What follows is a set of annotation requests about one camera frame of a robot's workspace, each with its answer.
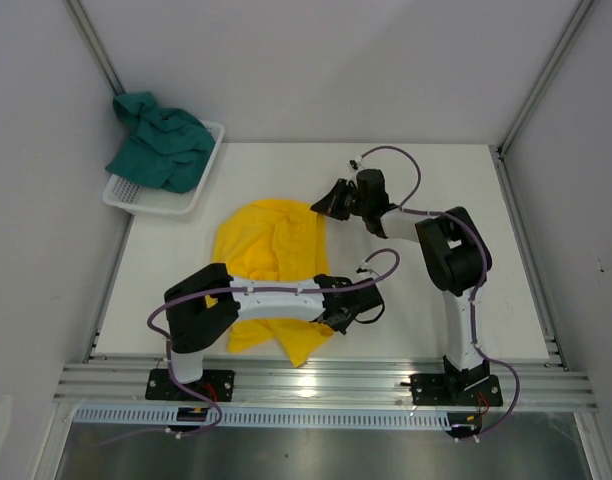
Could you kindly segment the yellow shorts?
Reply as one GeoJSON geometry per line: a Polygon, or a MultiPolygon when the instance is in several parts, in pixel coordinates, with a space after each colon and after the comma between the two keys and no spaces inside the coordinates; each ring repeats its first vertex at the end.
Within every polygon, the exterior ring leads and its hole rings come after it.
{"type": "MultiPolygon", "coordinates": [[[[256,200],[218,227],[212,260],[251,280],[294,282],[328,274],[325,219],[300,201],[256,200]]],[[[274,340],[299,367],[332,336],[326,325],[297,319],[246,320],[231,327],[227,351],[242,353],[274,340]]]]}

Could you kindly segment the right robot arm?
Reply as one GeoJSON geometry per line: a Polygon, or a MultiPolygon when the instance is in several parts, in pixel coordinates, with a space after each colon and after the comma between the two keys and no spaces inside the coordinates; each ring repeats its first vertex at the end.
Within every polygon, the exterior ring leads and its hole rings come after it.
{"type": "Polygon", "coordinates": [[[475,396],[490,377],[489,361],[478,351],[475,309],[492,257],[467,210],[458,206],[432,213],[398,206],[390,200],[379,169],[361,170],[354,179],[338,179],[310,210],[338,221],[357,216],[379,238],[419,244],[430,280],[445,302],[444,395],[458,404],[475,396]]]}

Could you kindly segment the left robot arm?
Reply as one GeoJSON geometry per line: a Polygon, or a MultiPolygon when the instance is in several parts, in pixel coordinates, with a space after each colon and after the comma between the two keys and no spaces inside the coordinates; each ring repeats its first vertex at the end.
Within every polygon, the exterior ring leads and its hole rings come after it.
{"type": "Polygon", "coordinates": [[[164,293],[172,363],[168,388],[180,399],[195,398],[203,387],[204,351],[238,321],[288,318],[344,334],[359,315],[384,308],[372,278],[354,283],[318,274],[270,282],[237,277],[223,263],[210,264],[164,293]]]}

